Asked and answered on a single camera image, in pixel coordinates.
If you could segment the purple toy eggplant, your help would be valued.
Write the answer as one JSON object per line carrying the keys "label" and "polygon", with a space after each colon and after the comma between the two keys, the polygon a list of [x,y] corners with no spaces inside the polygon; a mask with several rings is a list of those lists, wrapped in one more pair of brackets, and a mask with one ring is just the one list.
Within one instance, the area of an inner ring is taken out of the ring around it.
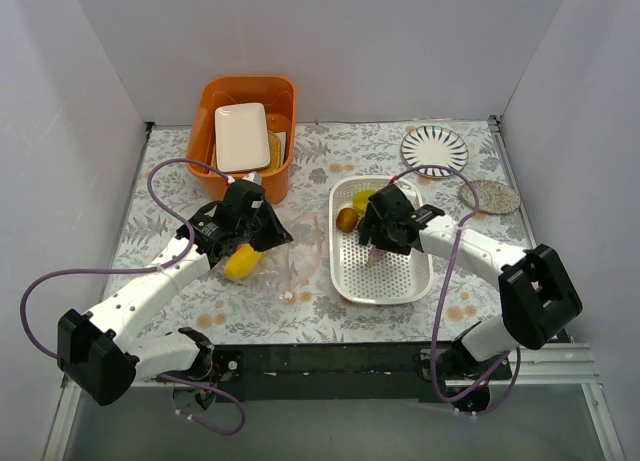
{"label": "purple toy eggplant", "polygon": [[377,248],[377,247],[372,247],[371,250],[368,253],[368,257],[366,260],[365,265],[366,266],[373,266],[374,263],[380,259],[380,257],[384,254],[384,252]]}

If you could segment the yellow toy mango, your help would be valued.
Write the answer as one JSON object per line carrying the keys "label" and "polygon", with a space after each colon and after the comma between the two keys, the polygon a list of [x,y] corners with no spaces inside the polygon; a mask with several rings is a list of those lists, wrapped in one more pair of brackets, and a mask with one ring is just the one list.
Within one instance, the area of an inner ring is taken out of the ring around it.
{"label": "yellow toy mango", "polygon": [[255,270],[264,255],[264,252],[254,250],[249,244],[241,245],[227,260],[224,275],[231,280],[242,280]]}

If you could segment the clear zip top bag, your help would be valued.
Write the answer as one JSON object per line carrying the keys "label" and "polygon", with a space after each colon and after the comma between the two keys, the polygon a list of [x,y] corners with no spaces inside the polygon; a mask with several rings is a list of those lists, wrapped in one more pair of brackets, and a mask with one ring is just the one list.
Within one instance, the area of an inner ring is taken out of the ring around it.
{"label": "clear zip top bag", "polygon": [[320,268],[325,226],[318,212],[303,213],[284,222],[293,241],[264,252],[264,258],[249,276],[231,280],[224,275],[224,266],[231,256],[216,271],[235,285],[291,300],[295,291],[310,281]]}

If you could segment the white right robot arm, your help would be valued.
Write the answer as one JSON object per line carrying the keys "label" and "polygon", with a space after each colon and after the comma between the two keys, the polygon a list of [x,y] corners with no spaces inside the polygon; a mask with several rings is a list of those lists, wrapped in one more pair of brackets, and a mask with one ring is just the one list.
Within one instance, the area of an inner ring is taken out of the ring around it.
{"label": "white right robot arm", "polygon": [[583,310],[554,249],[544,244],[525,249],[465,229],[439,208],[414,207],[394,184],[370,196],[359,242],[401,255],[420,251],[453,260],[497,289],[500,314],[476,323],[437,356],[436,367],[444,373],[471,379],[506,351],[538,350]]}

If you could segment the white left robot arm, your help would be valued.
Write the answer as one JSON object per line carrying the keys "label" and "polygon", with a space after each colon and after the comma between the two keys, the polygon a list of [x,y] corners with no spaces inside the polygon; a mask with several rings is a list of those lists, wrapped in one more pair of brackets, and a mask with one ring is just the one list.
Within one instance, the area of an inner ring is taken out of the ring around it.
{"label": "white left robot arm", "polygon": [[233,182],[220,201],[200,208],[153,260],[148,274],[85,313],[58,322],[57,364],[100,406],[119,399],[136,380],[169,373],[204,381],[213,369],[213,343],[193,328],[139,339],[142,328],[200,276],[239,246],[257,252],[291,242],[257,174]]}

